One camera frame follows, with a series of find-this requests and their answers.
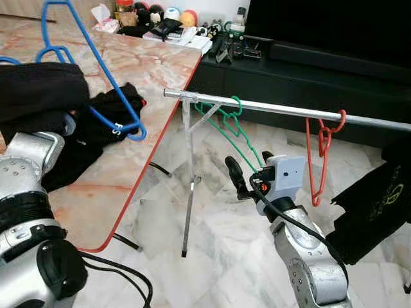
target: white ball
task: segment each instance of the white ball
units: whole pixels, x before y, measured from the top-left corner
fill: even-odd
[[[180,20],[180,10],[175,7],[168,8],[164,12],[164,19],[165,18],[175,19],[176,21]]]

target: metal clothes rack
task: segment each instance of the metal clothes rack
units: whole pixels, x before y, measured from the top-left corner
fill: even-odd
[[[184,133],[186,135],[186,144],[189,151],[188,155],[188,165],[189,165],[189,177],[190,177],[190,188],[187,202],[187,213],[186,213],[186,225],[184,227],[184,239],[182,245],[182,257],[186,257],[188,250],[188,234],[189,225],[191,219],[191,210],[193,208],[193,197],[194,188],[198,182],[199,177],[195,175],[194,172],[194,159],[193,159],[193,132],[201,124],[205,123],[222,105],[229,107],[238,107],[238,102],[232,98],[224,98],[220,96],[212,96],[206,94],[199,94],[195,92],[180,91],[173,89],[165,89],[164,96],[168,98],[177,98],[182,101],[182,120],[184,123]],[[190,104],[198,103],[199,101],[204,103],[212,103],[214,107],[211,108],[200,120],[191,126],[191,108]],[[303,108],[288,107],[282,105],[272,105],[267,103],[259,103],[255,101],[241,101],[242,107],[244,109],[258,110],[264,112],[272,112],[275,114],[286,114],[289,116],[298,117],[310,117],[314,119],[323,119],[330,121],[341,121],[341,114],[325,112],[320,110],[311,110]],[[401,130],[406,132],[411,132],[411,124],[399,123],[393,121],[386,121],[381,119],[372,119],[369,117],[359,117],[357,115],[347,115],[347,123],[353,123],[358,125],[373,126],[380,128],[388,128],[392,130]]]

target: marble floor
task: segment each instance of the marble floor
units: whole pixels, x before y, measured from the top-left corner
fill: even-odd
[[[268,150],[274,155],[306,156],[303,133],[247,122],[242,125],[260,153]],[[180,257],[188,197],[184,142],[179,110],[153,158],[172,171],[173,178],[149,167],[118,228],[119,234],[141,244],[144,251],[137,253],[113,239],[99,255],[144,273],[153,284],[154,308],[297,308],[268,221],[257,214],[252,201],[236,199],[224,158],[235,157],[245,178],[251,170],[209,124],[195,132],[196,174],[202,181],[195,191],[188,257]],[[243,140],[238,144],[247,150]],[[315,151],[314,137],[312,144]],[[249,151],[247,154],[256,166],[256,159]],[[318,178],[321,161],[317,156],[314,171]],[[333,220],[343,213],[329,200],[380,164],[379,149],[334,140],[321,206],[314,209],[310,205],[307,168],[297,203],[306,207],[312,220],[327,234],[333,229]],[[411,228],[404,226],[357,265],[348,267],[354,308],[411,307],[410,295],[402,288],[409,272],[398,266],[411,268],[410,237]],[[142,307],[143,301],[121,277],[89,270],[88,283],[74,306]]]

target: black cloth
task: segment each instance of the black cloth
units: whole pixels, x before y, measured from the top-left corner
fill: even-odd
[[[123,94],[136,114],[140,117],[140,111],[145,104],[143,97],[137,93],[136,88],[131,83],[126,83],[123,87],[120,87],[120,89],[123,91]],[[95,98],[91,99],[90,104],[113,123],[126,125],[134,122],[114,89],[106,94],[98,94]],[[126,136],[126,133],[120,135],[113,133],[112,129],[101,123],[88,108],[80,112],[76,130],[73,134],[76,140],[100,148],[110,143],[123,141]]]
[[[149,31],[150,27],[148,26],[124,26],[118,31],[118,34],[124,34],[129,37],[143,37]]]
[[[130,83],[120,89],[140,116],[140,111],[146,103],[145,100]],[[132,122],[131,115],[115,90],[106,94],[98,94],[91,99],[91,105],[115,123],[130,124]],[[42,186],[50,192],[75,182],[101,156],[106,145],[122,141],[126,136],[127,133],[120,135],[113,133],[88,108],[81,110],[78,113],[74,134],[65,137],[66,145],[54,168],[44,175]]]
[[[0,65],[0,131],[63,133],[64,114],[89,103],[89,88],[75,64]]]
[[[47,192],[74,183],[103,154],[102,148],[78,142],[72,137],[66,137],[65,142],[54,168],[43,176],[41,184]]]
[[[356,264],[411,220],[411,137],[383,150],[387,162],[332,202],[345,209],[326,239],[346,264]]]

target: blue hanger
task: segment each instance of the blue hanger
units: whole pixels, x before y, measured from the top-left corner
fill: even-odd
[[[114,89],[116,90],[117,94],[119,95],[121,101],[123,102],[123,104],[126,106],[128,113],[132,116],[132,119],[134,120],[134,122],[132,124],[126,124],[124,126],[122,125],[118,125],[118,124],[114,124],[112,121],[110,121],[109,119],[107,119],[104,115],[102,115],[101,113],[99,113],[95,108],[90,107],[90,111],[105,125],[107,125],[109,128],[111,128],[112,130],[124,133],[124,132],[128,132],[130,130],[136,129],[138,128],[139,131],[141,132],[140,136],[135,136],[132,135],[131,133],[127,135],[127,137],[129,139],[132,139],[134,141],[141,141],[143,139],[146,138],[147,136],[147,131],[146,128],[144,127],[144,125],[140,122],[140,118],[139,116],[136,114],[136,112],[134,111],[133,107],[131,106],[131,104],[128,102],[127,98],[125,97],[125,95],[123,94],[123,91],[121,91],[121,89],[119,88],[118,84],[116,83],[116,81],[114,80],[113,76],[111,75],[109,69],[107,68],[107,66],[105,65],[103,59],[101,58],[100,54],[98,53],[96,46],[93,44],[87,30],[84,28],[84,25],[82,24],[79,16],[76,13],[76,10],[74,8],[74,6],[71,4],[70,0],[61,0],[61,1],[53,1],[53,0],[47,0],[44,2],[43,7],[42,7],[42,11],[41,11],[41,32],[42,32],[42,36],[43,36],[43,41],[44,44],[46,45],[46,47],[44,49],[42,49],[36,56],[35,62],[39,63],[41,62],[42,57],[50,52],[53,51],[56,55],[57,58],[60,62],[65,63],[66,60],[64,59],[64,56],[62,54],[62,51],[66,54],[66,57],[68,58],[69,62],[71,64],[74,64],[74,58],[71,56],[71,53],[69,52],[69,50],[64,47],[64,46],[52,46],[50,44],[50,39],[48,36],[48,31],[47,31],[47,9],[48,6],[51,4],[64,4],[67,5],[70,9],[71,14],[73,15],[77,26],[79,27],[80,31],[83,33],[84,39],[87,41],[89,47],[91,48],[92,53],[94,54],[94,56],[97,59],[97,62],[100,64],[101,68],[103,69],[105,75],[107,76],[107,78],[109,79],[111,85],[114,87]],[[15,65],[19,65],[21,64],[18,60],[13,59],[13,58],[9,58],[7,56],[0,56],[0,62],[8,62],[11,64],[15,64]]]

